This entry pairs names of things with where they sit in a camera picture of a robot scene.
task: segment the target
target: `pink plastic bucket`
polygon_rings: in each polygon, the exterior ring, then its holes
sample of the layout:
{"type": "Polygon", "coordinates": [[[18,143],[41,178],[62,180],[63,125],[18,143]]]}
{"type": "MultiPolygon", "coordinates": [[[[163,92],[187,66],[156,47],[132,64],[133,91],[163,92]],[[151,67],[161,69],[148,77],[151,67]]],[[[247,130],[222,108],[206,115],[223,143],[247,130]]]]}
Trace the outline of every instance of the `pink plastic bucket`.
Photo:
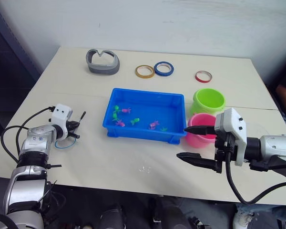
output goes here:
{"type": "MultiPolygon", "coordinates": [[[[193,125],[215,125],[216,118],[207,113],[195,114],[188,121],[188,126],[193,125]]],[[[215,142],[215,135],[194,135],[187,133],[185,136],[187,143],[194,148],[203,148],[215,142]]]]}

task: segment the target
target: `rubber band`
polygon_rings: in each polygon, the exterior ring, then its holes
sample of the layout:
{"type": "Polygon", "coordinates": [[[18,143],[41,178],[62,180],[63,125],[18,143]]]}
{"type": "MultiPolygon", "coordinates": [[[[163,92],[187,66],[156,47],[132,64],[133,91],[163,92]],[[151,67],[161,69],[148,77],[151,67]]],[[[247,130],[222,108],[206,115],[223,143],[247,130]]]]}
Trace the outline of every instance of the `rubber band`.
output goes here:
{"type": "Polygon", "coordinates": [[[66,149],[66,148],[69,148],[69,147],[71,147],[72,145],[75,144],[76,138],[74,139],[74,142],[73,142],[71,145],[65,146],[65,147],[60,147],[60,146],[58,146],[58,145],[57,145],[57,142],[58,142],[58,141],[55,142],[55,148],[57,148],[57,149],[66,149]]]}

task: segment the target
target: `tape roll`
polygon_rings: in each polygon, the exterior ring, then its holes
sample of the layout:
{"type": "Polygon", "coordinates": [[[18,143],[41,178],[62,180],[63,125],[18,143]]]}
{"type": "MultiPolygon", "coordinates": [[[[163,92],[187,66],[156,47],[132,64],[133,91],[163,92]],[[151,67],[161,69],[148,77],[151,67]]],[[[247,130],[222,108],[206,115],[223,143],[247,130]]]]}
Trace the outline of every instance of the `tape roll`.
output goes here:
{"type": "Polygon", "coordinates": [[[156,63],[156,65],[153,68],[154,68],[155,73],[160,76],[169,76],[174,72],[174,67],[172,66],[172,64],[166,61],[161,61],[161,62],[156,63]],[[170,71],[167,73],[163,73],[158,70],[159,66],[166,66],[170,69],[170,71]]]}
{"type": "Polygon", "coordinates": [[[210,82],[211,79],[212,79],[212,74],[210,74],[210,73],[207,72],[207,71],[198,71],[198,72],[196,72],[195,79],[196,79],[197,81],[201,82],[201,83],[208,83],[208,82],[210,82]],[[200,78],[198,77],[198,74],[199,74],[199,73],[206,74],[207,76],[209,76],[209,79],[208,79],[208,80],[200,79],[200,78]]]}
{"type": "Polygon", "coordinates": [[[139,76],[140,78],[143,78],[143,79],[152,78],[152,77],[154,76],[154,69],[153,69],[152,66],[149,66],[149,65],[140,65],[140,66],[136,67],[136,69],[135,69],[135,74],[136,74],[137,76],[139,76]],[[146,68],[146,69],[150,70],[152,73],[149,74],[149,75],[141,75],[141,74],[138,72],[138,70],[139,70],[139,69],[142,69],[142,68],[146,68]]]}

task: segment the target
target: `shoe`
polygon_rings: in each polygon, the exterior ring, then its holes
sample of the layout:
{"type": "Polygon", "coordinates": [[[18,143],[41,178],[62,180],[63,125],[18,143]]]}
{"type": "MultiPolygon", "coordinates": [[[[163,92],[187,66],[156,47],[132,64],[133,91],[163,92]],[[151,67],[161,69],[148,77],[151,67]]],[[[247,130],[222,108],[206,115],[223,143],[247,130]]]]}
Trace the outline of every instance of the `shoe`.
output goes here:
{"type": "Polygon", "coordinates": [[[82,229],[93,229],[93,227],[90,224],[88,224],[83,226],[82,229]]]}
{"type": "Polygon", "coordinates": [[[239,210],[235,213],[233,218],[233,229],[246,229],[253,219],[253,216],[254,214],[248,214],[247,212],[239,210]]]}

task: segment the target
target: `red tape roll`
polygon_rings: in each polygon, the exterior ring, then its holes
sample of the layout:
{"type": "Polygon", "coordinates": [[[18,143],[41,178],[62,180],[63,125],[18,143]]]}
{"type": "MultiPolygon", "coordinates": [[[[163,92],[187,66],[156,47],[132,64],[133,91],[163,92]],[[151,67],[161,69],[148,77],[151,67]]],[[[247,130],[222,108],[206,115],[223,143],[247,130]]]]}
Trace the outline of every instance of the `red tape roll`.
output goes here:
{"type": "Polygon", "coordinates": [[[198,72],[196,72],[195,79],[196,79],[197,81],[201,82],[201,83],[208,83],[208,82],[211,81],[212,75],[211,75],[209,72],[207,72],[207,71],[198,71],[198,72]],[[200,79],[200,78],[198,77],[198,74],[199,74],[199,73],[206,74],[207,76],[209,76],[210,79],[209,79],[209,80],[202,80],[202,79],[200,79]]]}

